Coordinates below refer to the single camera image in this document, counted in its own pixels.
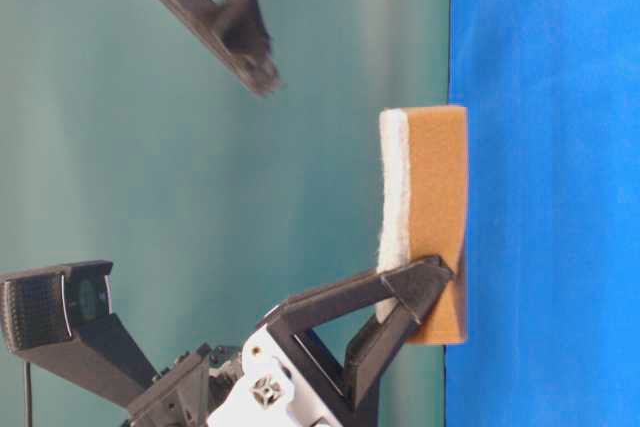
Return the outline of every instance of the black cable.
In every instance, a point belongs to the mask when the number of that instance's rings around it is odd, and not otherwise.
[[[31,363],[24,363],[24,425],[33,427],[33,399],[31,394]]]

